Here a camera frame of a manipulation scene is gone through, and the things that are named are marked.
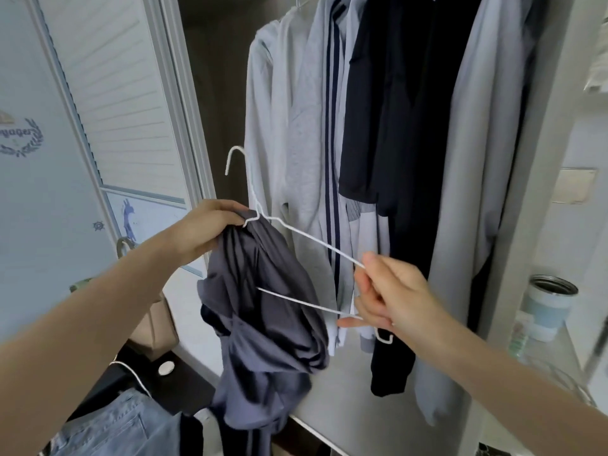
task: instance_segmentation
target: beige handbag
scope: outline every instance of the beige handbag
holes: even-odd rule
[[[127,245],[130,249],[135,247],[135,244],[129,238],[118,238],[116,253],[119,258],[123,256],[124,245]],[[178,344],[178,334],[175,331],[169,304],[162,291],[148,313],[143,316],[128,342],[152,361],[169,352]]]

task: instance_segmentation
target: laurel wreath print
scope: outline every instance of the laurel wreath print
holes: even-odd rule
[[[25,157],[27,154],[35,152],[40,149],[42,142],[44,141],[44,136],[42,136],[42,131],[38,127],[35,121],[26,118],[27,124],[32,128],[32,139],[22,148],[13,149],[12,147],[7,147],[6,145],[0,144],[0,153],[5,155],[14,155],[15,157]]]

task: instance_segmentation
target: closet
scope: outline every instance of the closet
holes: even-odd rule
[[[258,29],[296,0],[29,2],[49,57],[65,77],[108,215],[116,216],[111,195],[153,200],[180,214],[201,198],[248,203],[242,158],[234,157],[230,176],[224,168],[229,149],[243,144],[249,46]],[[480,321],[481,335],[498,348],[508,343],[527,286],[607,3],[549,0]],[[213,382],[221,354],[198,315],[201,276],[203,260],[179,269],[165,293],[178,353]],[[313,377],[312,391],[293,414],[297,422],[347,456],[474,454],[486,419],[481,406],[462,396],[452,414],[428,425],[413,381],[400,395],[371,394],[370,356],[358,344],[349,335],[330,366]]]

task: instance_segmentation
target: blue giraffe print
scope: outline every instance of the blue giraffe print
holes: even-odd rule
[[[135,210],[133,209],[133,206],[131,206],[131,204],[129,203],[129,200],[126,199],[122,205],[122,217],[124,219],[123,225],[125,227],[127,238],[133,240],[133,243],[137,243],[137,240],[135,239],[135,234],[133,233],[133,229],[131,228],[131,224],[129,224],[129,214],[131,213],[135,213]]]

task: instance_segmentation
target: blue wall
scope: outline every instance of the blue wall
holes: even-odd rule
[[[23,0],[0,0],[0,341],[69,294],[70,284],[95,276],[115,260],[79,143]],[[26,157],[32,135],[43,141]]]

